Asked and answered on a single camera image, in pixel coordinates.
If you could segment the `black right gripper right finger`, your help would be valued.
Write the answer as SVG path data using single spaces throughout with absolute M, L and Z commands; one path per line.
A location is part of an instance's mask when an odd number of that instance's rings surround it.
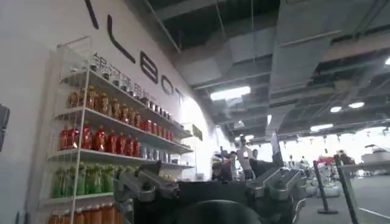
M 306 198 L 307 179 L 300 170 L 273 167 L 255 180 L 246 182 L 246 189 L 255 197 L 271 197 L 285 201 L 292 197 L 299 201 Z

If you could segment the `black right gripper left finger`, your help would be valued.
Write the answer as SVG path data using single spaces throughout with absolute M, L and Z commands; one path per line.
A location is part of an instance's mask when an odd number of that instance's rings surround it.
M 143 164 L 135 171 L 124 171 L 113 181 L 116 203 L 130 199 L 152 202 L 156 196 L 175 199 L 180 195 L 179 185 L 159 175 L 162 163 Z

